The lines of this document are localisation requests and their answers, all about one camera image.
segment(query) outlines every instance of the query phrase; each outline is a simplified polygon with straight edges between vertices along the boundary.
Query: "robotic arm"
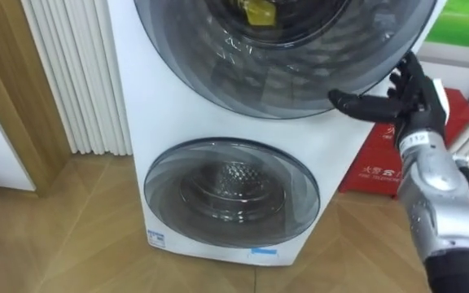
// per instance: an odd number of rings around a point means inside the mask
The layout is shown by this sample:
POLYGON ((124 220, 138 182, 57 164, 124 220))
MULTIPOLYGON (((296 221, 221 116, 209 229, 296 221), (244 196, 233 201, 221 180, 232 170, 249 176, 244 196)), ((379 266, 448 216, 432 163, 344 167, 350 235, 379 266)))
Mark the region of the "robotic arm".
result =
POLYGON ((414 245, 434 293, 469 293, 469 168, 445 147, 446 114, 413 53, 391 74, 388 98, 332 90, 344 114, 395 126, 403 161, 398 197, 410 219, 414 245))

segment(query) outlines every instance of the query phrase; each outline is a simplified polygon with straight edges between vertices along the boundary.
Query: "upper drum door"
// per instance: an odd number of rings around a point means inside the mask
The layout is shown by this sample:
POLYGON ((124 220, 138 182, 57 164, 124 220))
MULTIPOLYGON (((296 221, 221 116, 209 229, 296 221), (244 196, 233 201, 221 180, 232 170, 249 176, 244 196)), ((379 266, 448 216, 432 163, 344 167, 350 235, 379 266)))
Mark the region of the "upper drum door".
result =
POLYGON ((193 90, 248 116, 331 109, 362 94, 417 40, 435 0, 135 0, 162 59, 193 90))

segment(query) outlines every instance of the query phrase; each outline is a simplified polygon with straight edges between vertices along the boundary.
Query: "blue sticker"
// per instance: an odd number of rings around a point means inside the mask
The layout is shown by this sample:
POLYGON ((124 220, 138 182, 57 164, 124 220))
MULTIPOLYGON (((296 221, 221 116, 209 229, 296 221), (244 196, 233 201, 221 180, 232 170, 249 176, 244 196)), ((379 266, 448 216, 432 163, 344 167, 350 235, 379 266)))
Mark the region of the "blue sticker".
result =
POLYGON ((155 231, 147 231, 147 241, 156 247, 166 247, 166 242, 164 240, 164 235, 155 231))
POLYGON ((266 254, 266 255, 277 255, 278 250, 276 249, 265 249, 265 248, 251 248, 252 254, 266 254))

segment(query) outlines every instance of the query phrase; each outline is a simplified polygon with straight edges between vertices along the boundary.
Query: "stacked washer dryer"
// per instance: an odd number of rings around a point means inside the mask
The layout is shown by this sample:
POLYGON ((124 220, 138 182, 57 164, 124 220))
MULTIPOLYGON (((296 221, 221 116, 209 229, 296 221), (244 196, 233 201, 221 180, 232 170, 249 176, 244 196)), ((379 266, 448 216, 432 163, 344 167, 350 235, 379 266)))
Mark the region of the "stacked washer dryer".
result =
POLYGON ((148 242, 290 265, 445 0, 108 0, 148 242))

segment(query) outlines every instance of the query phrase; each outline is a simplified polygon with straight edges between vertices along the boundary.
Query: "round glass door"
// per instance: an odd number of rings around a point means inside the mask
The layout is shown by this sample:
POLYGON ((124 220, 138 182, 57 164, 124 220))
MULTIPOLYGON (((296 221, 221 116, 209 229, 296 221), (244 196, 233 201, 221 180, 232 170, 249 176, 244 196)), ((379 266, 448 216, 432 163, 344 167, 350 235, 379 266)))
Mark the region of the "round glass door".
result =
POLYGON ((287 119, 361 94, 413 45, 435 0, 135 0, 162 59, 198 94, 287 119))
POLYGON ((166 151, 144 182, 149 208, 169 228, 222 247, 265 247, 309 228, 319 212, 307 168, 270 146, 230 138, 166 151))

